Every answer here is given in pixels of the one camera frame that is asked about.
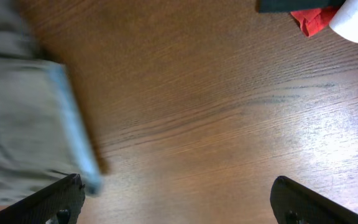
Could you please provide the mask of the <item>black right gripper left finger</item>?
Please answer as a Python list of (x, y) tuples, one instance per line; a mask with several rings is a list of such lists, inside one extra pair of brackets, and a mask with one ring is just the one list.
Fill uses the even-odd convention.
[(85, 201), (79, 174), (70, 174), (0, 211), (0, 224), (76, 224)]

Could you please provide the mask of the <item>khaki green shorts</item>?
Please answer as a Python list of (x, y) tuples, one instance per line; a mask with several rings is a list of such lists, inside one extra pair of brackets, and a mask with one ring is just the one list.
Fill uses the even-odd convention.
[(40, 48), (15, 1), (0, 1), (0, 205), (69, 174), (88, 195), (102, 177), (66, 69)]

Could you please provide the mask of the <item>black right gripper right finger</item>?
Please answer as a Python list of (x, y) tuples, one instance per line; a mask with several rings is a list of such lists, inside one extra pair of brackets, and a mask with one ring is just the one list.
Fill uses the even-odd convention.
[(358, 214), (286, 177), (275, 179), (270, 204), (279, 224), (358, 224)]

